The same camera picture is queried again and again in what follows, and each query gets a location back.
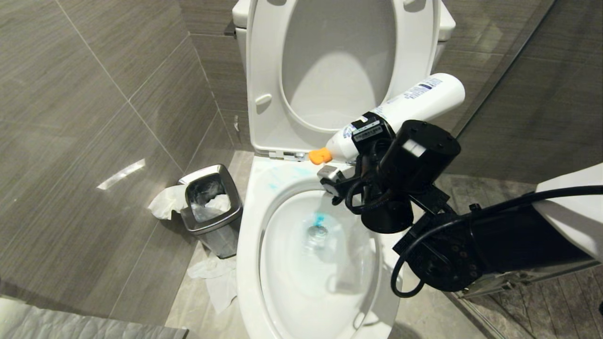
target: orange nozzle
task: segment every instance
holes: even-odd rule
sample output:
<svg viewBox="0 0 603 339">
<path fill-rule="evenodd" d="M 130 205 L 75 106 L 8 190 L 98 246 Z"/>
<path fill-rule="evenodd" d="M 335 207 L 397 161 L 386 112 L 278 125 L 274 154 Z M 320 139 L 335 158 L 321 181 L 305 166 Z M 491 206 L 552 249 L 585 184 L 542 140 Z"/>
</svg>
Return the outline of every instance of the orange nozzle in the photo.
<svg viewBox="0 0 603 339">
<path fill-rule="evenodd" d="M 323 162 L 329 162 L 329 161 L 333 160 L 331 153 L 329 152 L 329 150 L 326 147 L 323 147 L 319 150 L 310 151 L 310 154 L 308 154 L 308 157 L 310 158 L 310 161 L 314 165 L 320 165 Z"/>
</svg>

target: toilet seat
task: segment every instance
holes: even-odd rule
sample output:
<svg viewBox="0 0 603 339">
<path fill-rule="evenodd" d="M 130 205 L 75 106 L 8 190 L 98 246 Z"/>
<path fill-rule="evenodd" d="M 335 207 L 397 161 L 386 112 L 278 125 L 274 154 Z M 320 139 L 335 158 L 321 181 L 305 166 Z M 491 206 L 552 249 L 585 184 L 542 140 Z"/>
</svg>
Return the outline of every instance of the toilet seat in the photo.
<svg viewBox="0 0 603 339">
<path fill-rule="evenodd" d="M 344 170 L 349 166 L 339 164 L 338 167 Z M 283 330 L 286 326 L 282 326 L 284 321 L 279 318 L 279 310 L 271 305 L 270 297 L 267 297 L 267 294 L 272 294 L 265 290 L 267 287 L 264 285 L 267 280 L 262 276 L 267 274 L 267 269 L 270 269 L 270 266 L 265 264 L 268 254 L 266 254 L 267 247 L 264 244 L 272 232 L 268 228 L 273 227 L 270 225 L 270 219 L 279 207 L 287 204 L 292 198 L 295 199 L 296 196 L 308 192 L 314 194 L 324 192 L 316 179 L 316 169 L 316 166 L 310 162 L 290 162 L 260 156 L 255 156 L 253 159 L 237 255 L 239 305 L 245 327 L 252 339 L 319 338 L 315 336 L 299 337 L 295 336 L 296 333 Z M 292 226 L 292 224 L 280 224 L 277 227 L 288 226 Z M 365 313 L 363 312 L 356 317 L 339 319 L 340 323 L 349 320 L 351 327 L 344 328 L 341 335 L 332 339 L 387 338 L 396 317 L 399 300 L 390 290 L 389 276 L 391 273 L 387 267 L 391 269 L 396 262 L 397 258 L 391 248 L 401 236 L 398 233 L 392 235 L 373 233 L 364 227 L 359 228 L 359 232 L 366 232 L 374 237 L 376 245 L 374 247 L 376 258 L 374 267 L 379 269 L 379 274 L 372 276 L 371 281 L 368 282 L 369 288 L 366 293 L 361 293 L 365 297 L 358 305 L 358 313 L 365 311 L 367 313 L 365 317 L 363 317 Z M 279 271 L 274 275 L 284 277 L 287 272 Z M 317 314 L 302 312 L 302 309 L 298 308 L 293 309 L 293 312 L 295 311 L 298 311 L 297 317 L 301 324 L 317 323 L 315 322 Z M 332 320 L 336 321 L 339 316 L 339 314 L 333 314 Z"/>
<path fill-rule="evenodd" d="M 313 214 L 313 201 L 318 206 L 330 199 L 316 175 L 320 168 L 306 160 L 307 152 L 323 147 L 344 124 L 429 75 L 439 11 L 440 0 L 251 0 L 246 46 L 251 143 L 258 153 L 270 156 L 253 159 L 237 251 L 239 305 L 251 339 L 389 336 L 399 304 L 389 287 L 397 260 L 391 248 L 399 233 L 373 233 L 342 204 L 324 203 L 318 211 L 325 208 L 340 216 L 333 224 L 338 243 L 362 251 L 372 246 L 372 252 L 350 255 L 372 264 L 351 265 L 359 259 L 346 257 L 345 251 L 329 257 L 335 265 L 311 257 L 318 273 L 306 283 L 316 294 L 305 295 L 305 286 L 298 284 L 304 276 L 298 273 L 310 275 L 311 270 L 299 264 L 303 248 L 295 238 L 285 246 L 280 243 L 293 234 L 289 228 L 304 241 L 300 232 L 309 225 L 301 215 Z M 305 212 L 289 221 L 286 214 L 295 215 L 297 209 Z M 346 242 L 352 234 L 356 242 Z M 289 247 L 295 246 L 288 256 Z M 330 274 L 346 280 L 336 272 L 338 267 L 351 269 L 359 285 L 333 291 Z M 320 295 L 333 305 L 321 304 Z"/>
</svg>

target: toilet tank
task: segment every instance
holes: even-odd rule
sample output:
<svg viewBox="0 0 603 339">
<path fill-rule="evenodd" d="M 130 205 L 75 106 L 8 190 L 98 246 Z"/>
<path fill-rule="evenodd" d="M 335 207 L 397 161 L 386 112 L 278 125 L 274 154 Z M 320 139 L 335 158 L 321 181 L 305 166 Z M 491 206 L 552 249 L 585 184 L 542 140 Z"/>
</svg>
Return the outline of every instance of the toilet tank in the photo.
<svg viewBox="0 0 603 339">
<path fill-rule="evenodd" d="M 232 8 L 232 20 L 235 24 L 236 39 L 239 44 L 239 51 L 241 52 L 241 60 L 243 61 L 243 68 L 245 74 L 247 74 L 247 62 L 246 62 L 246 45 L 247 40 L 247 17 L 249 16 L 249 5 L 250 0 L 239 0 L 236 5 Z M 435 50 L 434 64 L 432 67 L 435 69 L 440 57 L 446 47 L 446 42 L 450 40 L 452 31 L 456 27 L 456 22 L 450 15 L 450 12 L 446 8 L 443 2 L 440 1 L 440 32 L 438 35 L 438 45 Z"/>
</svg>

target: toilet lid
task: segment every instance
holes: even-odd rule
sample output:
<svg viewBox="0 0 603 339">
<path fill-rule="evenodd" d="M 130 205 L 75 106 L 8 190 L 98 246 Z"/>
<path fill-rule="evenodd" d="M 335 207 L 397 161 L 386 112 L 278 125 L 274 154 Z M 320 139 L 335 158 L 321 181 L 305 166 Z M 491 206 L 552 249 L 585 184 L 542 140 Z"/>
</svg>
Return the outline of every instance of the toilet lid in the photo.
<svg viewBox="0 0 603 339">
<path fill-rule="evenodd" d="M 321 148 L 427 77 L 439 11 L 439 0 L 251 0 L 251 143 L 258 151 Z"/>
</svg>

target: toilet bowl cleaner bottle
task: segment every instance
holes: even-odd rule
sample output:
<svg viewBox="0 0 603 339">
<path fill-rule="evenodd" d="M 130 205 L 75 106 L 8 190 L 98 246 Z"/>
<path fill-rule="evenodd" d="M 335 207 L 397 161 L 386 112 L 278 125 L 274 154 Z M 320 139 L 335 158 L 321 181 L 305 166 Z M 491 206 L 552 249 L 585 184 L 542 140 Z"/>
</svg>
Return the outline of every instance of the toilet bowl cleaner bottle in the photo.
<svg viewBox="0 0 603 339">
<path fill-rule="evenodd" d="M 397 133 L 406 120 L 428 121 L 448 112 L 465 100 L 465 87 L 459 79 L 446 73 L 430 75 L 406 92 L 376 107 L 356 121 L 337 131 L 319 150 L 311 151 L 310 161 L 315 165 L 331 160 L 346 162 L 358 155 L 352 138 L 358 138 L 363 128 L 356 128 L 372 115 L 381 117 Z"/>
</svg>

